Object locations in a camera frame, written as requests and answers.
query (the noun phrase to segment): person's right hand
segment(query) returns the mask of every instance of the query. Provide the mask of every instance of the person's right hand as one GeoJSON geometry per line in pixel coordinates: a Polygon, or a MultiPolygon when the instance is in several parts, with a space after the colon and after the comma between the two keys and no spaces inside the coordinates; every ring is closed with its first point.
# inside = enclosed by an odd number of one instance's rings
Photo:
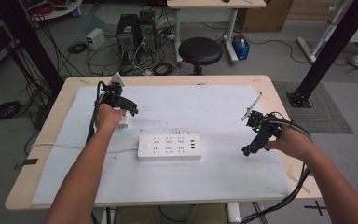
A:
{"type": "Polygon", "coordinates": [[[97,129],[106,127],[114,130],[121,121],[121,117],[126,114],[125,109],[114,109],[110,105],[100,104],[95,118],[95,126],[97,129]]]}
{"type": "Polygon", "coordinates": [[[265,149],[279,149],[288,156],[304,161],[317,148],[306,135],[298,130],[288,125],[281,125],[281,130],[281,137],[267,142],[265,149]]]}

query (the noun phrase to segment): power outlet socket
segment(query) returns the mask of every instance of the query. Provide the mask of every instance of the power outlet socket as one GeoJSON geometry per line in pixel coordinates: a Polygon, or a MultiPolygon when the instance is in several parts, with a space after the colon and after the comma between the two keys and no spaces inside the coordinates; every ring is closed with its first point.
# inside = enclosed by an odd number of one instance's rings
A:
{"type": "Polygon", "coordinates": [[[149,160],[199,160],[201,139],[190,134],[144,134],[139,138],[138,157],[149,160]]]}

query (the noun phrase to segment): table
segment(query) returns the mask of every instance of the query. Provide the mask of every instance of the table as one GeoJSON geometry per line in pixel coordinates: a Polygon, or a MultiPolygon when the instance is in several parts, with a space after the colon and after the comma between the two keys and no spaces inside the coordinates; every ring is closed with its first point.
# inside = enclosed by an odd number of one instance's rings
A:
{"type": "Polygon", "coordinates": [[[75,2],[69,2],[68,4],[68,9],[66,10],[56,10],[56,9],[53,9],[53,11],[46,15],[46,16],[40,16],[40,15],[33,15],[31,17],[31,20],[32,21],[45,21],[45,20],[50,20],[50,19],[54,19],[54,18],[57,18],[57,17],[61,17],[61,16],[64,16],[68,13],[71,13],[73,12],[74,10],[76,10],[77,8],[79,8],[82,4],[83,0],[76,0],[75,2]]]}
{"type": "MultiPolygon", "coordinates": [[[[175,34],[175,50],[176,61],[180,63],[182,58],[179,55],[180,40],[180,23],[181,23],[181,8],[207,8],[209,10],[214,8],[232,8],[231,15],[229,17],[229,26],[227,35],[225,35],[225,45],[228,50],[231,65],[238,62],[237,54],[232,47],[232,33],[234,31],[235,20],[237,19],[238,8],[258,8],[265,7],[266,3],[263,0],[230,0],[228,3],[223,0],[169,0],[167,6],[176,8],[176,34],[175,34]]],[[[215,11],[212,12],[213,17],[216,17],[215,11]]]]}
{"type": "MultiPolygon", "coordinates": [[[[81,86],[96,86],[99,81],[109,82],[111,77],[70,77],[60,92],[56,103],[51,109],[41,133],[36,142],[55,142],[56,136],[66,117],[66,113],[76,96],[76,91],[81,86]]],[[[177,76],[177,77],[123,77],[126,85],[149,86],[149,85],[195,85],[204,83],[208,85],[252,85],[257,92],[264,92],[265,96],[260,104],[263,112],[279,111],[287,117],[283,105],[275,91],[271,80],[267,76],[177,76]]],[[[36,164],[24,165],[15,182],[12,191],[7,197],[6,208],[10,210],[40,209],[31,205],[46,158],[51,147],[34,147],[28,160],[37,159],[36,164]]],[[[287,157],[280,153],[280,158],[287,173],[290,188],[296,186],[302,162],[287,157]]],[[[313,179],[309,177],[303,186],[298,198],[320,198],[320,191],[313,179]]]]}

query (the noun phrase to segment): black stool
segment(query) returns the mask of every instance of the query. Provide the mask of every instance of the black stool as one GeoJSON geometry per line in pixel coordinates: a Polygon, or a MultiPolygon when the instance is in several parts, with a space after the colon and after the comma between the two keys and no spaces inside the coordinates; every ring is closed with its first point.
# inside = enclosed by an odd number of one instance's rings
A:
{"type": "Polygon", "coordinates": [[[194,65],[194,73],[202,74],[201,65],[209,65],[219,62],[223,56],[222,48],[212,39],[205,37],[193,37],[185,40],[179,46],[181,58],[194,65]]]}

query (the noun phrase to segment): cardboard box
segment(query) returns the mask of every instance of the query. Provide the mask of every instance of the cardboard box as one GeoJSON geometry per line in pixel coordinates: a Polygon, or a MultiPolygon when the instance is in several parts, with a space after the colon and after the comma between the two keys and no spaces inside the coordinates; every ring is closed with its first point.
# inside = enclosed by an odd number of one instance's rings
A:
{"type": "Polygon", "coordinates": [[[238,56],[239,60],[246,60],[248,58],[249,49],[251,48],[249,42],[242,35],[234,35],[232,38],[232,47],[238,56]],[[245,47],[241,46],[241,40],[245,41],[245,47]]]}
{"type": "Polygon", "coordinates": [[[240,11],[238,23],[245,32],[281,31],[294,0],[270,0],[266,7],[240,11]]]}

